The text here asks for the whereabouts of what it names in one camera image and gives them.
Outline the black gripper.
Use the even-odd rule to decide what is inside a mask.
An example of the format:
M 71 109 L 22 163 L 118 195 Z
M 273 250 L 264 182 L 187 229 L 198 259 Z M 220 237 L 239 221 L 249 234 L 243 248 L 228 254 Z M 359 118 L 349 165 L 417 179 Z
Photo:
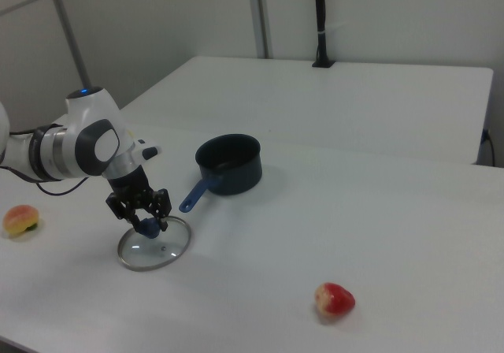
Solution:
M 108 183 L 113 192 L 106 198 L 106 204 L 117 219 L 125 220 L 140 232 L 135 210 L 143 209 L 151 212 L 161 231 L 168 228 L 167 218 L 172 211 L 169 193 L 164 188 L 154 191 L 142 166 L 125 176 L 108 179 Z

